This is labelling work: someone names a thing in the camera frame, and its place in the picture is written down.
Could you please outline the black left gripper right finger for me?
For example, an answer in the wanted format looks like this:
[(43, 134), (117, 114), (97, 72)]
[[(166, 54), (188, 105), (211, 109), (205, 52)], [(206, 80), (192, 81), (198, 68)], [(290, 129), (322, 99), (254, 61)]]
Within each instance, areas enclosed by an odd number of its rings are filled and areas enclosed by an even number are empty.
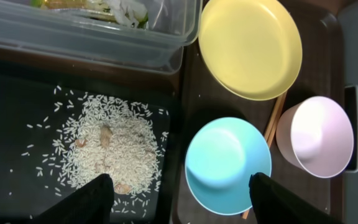
[(261, 172), (251, 175), (249, 188), (258, 224), (342, 224)]

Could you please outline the rice pile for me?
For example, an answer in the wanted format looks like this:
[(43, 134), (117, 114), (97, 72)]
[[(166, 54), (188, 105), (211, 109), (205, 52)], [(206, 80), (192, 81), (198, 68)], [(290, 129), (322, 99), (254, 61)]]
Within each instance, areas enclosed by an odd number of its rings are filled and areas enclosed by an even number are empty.
[(69, 90), (21, 88), (7, 180), (11, 215), (32, 219), (101, 174), (114, 183), (114, 222), (153, 219), (169, 135), (166, 109)]

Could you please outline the blue bowl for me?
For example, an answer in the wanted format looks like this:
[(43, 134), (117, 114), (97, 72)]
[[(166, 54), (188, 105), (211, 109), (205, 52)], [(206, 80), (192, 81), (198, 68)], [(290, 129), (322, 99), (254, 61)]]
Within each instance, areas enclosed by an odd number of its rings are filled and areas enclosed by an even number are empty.
[(196, 201), (218, 215), (237, 215), (252, 208), (250, 177), (272, 173), (272, 157), (261, 132), (246, 120), (215, 119), (188, 145), (185, 177)]

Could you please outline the pink bowl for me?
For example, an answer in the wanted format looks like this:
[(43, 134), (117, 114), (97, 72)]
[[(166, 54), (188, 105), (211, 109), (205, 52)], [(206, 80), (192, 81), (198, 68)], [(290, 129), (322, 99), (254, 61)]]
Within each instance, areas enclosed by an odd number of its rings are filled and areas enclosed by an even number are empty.
[(328, 179), (347, 167), (354, 150), (354, 133), (338, 103), (314, 96), (281, 115), (276, 142), (289, 163), (315, 177)]

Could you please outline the white tissue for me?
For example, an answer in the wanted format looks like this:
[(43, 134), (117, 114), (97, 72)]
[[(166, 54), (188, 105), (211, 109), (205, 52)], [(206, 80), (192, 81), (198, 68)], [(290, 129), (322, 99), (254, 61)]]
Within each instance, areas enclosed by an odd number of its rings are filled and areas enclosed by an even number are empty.
[(144, 4), (136, 0), (105, 0), (110, 13), (122, 26), (148, 29), (148, 10)]

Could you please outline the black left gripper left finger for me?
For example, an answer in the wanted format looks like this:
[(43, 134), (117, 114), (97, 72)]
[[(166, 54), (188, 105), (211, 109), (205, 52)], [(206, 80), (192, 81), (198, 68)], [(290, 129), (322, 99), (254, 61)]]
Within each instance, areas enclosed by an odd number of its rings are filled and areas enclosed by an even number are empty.
[(39, 216), (36, 224), (109, 224), (114, 203), (113, 181), (101, 174)]

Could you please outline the green snack wrapper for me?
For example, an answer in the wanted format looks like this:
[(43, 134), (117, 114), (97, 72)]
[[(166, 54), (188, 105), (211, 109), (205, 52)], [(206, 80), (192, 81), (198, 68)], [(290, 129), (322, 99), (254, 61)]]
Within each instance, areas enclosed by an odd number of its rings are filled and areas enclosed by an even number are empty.
[(102, 0), (31, 0), (31, 6), (71, 16), (113, 16)]

